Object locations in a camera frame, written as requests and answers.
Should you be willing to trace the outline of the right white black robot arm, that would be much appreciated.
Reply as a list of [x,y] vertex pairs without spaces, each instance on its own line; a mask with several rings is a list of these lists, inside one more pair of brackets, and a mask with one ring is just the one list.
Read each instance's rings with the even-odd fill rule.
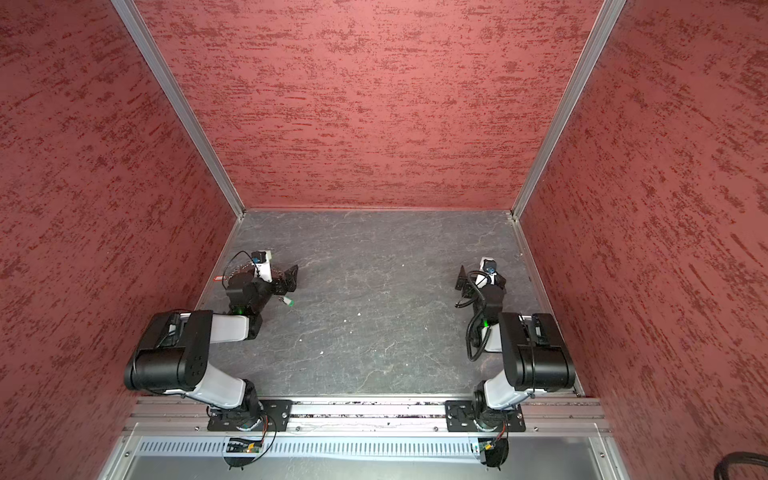
[[456,307],[472,309],[464,335],[468,360],[498,353],[502,368],[479,382],[470,401],[445,404],[448,429],[500,435],[523,431],[522,403],[571,389],[576,383],[560,329],[550,314],[504,310],[506,279],[493,259],[485,258],[478,270],[462,268],[455,289],[461,293]]

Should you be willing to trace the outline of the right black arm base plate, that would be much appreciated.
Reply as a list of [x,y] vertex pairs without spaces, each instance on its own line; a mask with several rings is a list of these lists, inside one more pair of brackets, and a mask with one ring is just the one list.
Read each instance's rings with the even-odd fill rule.
[[476,432],[498,434],[526,431],[525,419],[519,405],[507,410],[476,406],[469,400],[448,400],[444,404],[447,430],[452,433]]

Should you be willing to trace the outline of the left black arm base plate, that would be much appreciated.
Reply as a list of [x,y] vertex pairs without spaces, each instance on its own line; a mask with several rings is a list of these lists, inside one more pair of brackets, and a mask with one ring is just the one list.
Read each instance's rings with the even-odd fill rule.
[[255,412],[251,412],[245,407],[235,409],[210,408],[207,430],[238,434],[251,434],[265,429],[285,432],[293,405],[292,400],[280,398],[258,400]]

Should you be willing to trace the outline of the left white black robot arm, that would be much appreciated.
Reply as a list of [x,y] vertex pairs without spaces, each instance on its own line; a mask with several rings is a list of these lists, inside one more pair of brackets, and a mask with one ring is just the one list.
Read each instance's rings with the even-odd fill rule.
[[222,281],[230,302],[227,314],[171,310],[154,315],[127,363],[126,388],[205,405],[212,432],[286,431],[292,401],[262,401],[252,381],[209,361],[214,344],[256,339],[270,299],[296,290],[298,266],[267,270],[267,264],[257,263]]

